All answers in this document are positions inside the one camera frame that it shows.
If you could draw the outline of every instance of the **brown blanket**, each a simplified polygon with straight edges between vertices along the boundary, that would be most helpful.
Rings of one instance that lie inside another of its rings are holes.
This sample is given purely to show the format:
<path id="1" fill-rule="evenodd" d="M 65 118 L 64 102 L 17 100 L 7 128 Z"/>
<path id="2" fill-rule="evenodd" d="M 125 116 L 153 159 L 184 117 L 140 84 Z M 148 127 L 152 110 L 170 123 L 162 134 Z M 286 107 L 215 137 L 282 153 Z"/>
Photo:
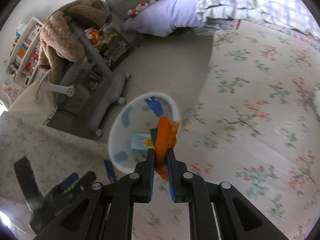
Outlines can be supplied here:
<path id="1" fill-rule="evenodd" d="M 60 84 L 68 61 L 77 62 L 84 57 L 84 48 L 67 22 L 73 19 L 84 30 L 91 27 L 98 30 L 109 20 L 109 12 L 109 7 L 100 0 L 77 0 L 56 10 L 44 23 L 40 33 L 39 68 L 51 68 L 51 83 Z"/>

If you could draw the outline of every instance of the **white trash bin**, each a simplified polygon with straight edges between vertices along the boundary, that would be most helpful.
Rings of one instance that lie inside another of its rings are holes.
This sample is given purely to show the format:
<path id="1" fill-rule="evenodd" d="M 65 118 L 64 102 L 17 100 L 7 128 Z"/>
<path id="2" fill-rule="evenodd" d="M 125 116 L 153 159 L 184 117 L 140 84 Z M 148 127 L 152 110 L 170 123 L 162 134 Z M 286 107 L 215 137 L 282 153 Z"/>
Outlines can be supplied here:
<path id="1" fill-rule="evenodd" d="M 152 110 L 145 99 L 149 104 L 154 103 L 156 107 L 151 106 Z M 139 161 L 137 154 L 131 150 L 132 135 L 150 134 L 150 129 L 158 126 L 161 114 L 159 106 L 163 111 L 161 116 L 179 121 L 178 132 L 180 131 L 182 116 L 176 102 L 171 97 L 161 92 L 150 92 L 135 98 L 122 109 L 110 130 L 109 156 L 112 164 L 119 171 L 125 174 L 134 172 Z"/>

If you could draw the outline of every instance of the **bed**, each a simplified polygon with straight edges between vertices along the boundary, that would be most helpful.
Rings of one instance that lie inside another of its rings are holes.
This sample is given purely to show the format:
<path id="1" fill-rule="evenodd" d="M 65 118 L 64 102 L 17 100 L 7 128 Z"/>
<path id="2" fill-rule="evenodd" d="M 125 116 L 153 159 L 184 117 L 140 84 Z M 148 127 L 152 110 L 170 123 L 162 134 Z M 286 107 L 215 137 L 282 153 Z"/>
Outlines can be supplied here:
<path id="1" fill-rule="evenodd" d="M 320 215 L 320 47 L 271 24 L 241 21 L 217 31 L 198 103 L 175 154 L 206 181 L 232 183 L 290 240 Z M 188 207 L 170 201 L 155 174 L 150 204 L 136 204 L 132 239 L 189 239 Z"/>
<path id="2" fill-rule="evenodd" d="M 238 19 L 268 22 L 320 39 L 320 27 L 301 0 L 158 0 L 127 19 L 123 30 L 164 37 L 179 27 L 231 30 Z"/>

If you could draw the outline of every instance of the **floral fabric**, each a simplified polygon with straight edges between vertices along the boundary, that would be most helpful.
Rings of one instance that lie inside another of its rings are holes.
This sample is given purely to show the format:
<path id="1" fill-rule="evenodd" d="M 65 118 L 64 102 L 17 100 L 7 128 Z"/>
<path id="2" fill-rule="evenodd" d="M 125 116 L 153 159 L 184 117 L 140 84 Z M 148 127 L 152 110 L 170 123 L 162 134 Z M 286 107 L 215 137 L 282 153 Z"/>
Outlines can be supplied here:
<path id="1" fill-rule="evenodd" d="M 292 31 L 243 21 L 215 33 L 209 74 L 175 154 L 206 181 L 229 181 L 290 240 L 320 215 L 320 123 L 311 92 L 320 53 Z M 188 207 L 155 176 L 135 206 L 133 239 L 189 239 Z"/>
<path id="2" fill-rule="evenodd" d="M 4 112 L 0 117 L 0 147 L 0 210 L 21 229 L 12 226 L 19 240 L 35 236 L 29 226 L 31 213 L 13 169 L 13 164 L 23 156 L 30 161 L 43 196 L 73 172 L 81 178 L 94 171 L 97 181 L 110 184 L 103 162 L 109 159 L 106 144 L 48 126 L 39 127 Z"/>

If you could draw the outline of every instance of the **metal rivet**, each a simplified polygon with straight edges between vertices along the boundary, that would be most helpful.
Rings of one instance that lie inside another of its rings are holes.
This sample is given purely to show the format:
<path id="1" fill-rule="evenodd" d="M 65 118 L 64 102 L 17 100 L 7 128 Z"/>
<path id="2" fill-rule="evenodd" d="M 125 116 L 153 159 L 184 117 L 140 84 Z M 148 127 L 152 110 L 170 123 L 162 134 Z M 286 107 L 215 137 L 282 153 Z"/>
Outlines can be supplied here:
<path id="1" fill-rule="evenodd" d="M 231 188 L 231 184 L 227 181 L 224 181 L 221 183 L 221 187 L 223 187 L 225 189 L 229 189 L 229 188 Z"/>
<path id="2" fill-rule="evenodd" d="M 98 182 L 94 183 L 94 184 L 92 185 L 92 189 L 93 189 L 93 190 L 101 189 L 101 184 L 98 183 Z"/>
<path id="3" fill-rule="evenodd" d="M 139 174 L 136 173 L 136 172 L 133 172 L 133 173 L 131 173 L 131 174 L 129 175 L 129 178 L 130 178 L 130 179 L 137 179 L 137 178 L 139 178 Z"/>
<path id="4" fill-rule="evenodd" d="M 191 179 L 193 177 L 193 174 L 191 172 L 185 172 L 183 173 L 183 177 L 186 179 Z"/>

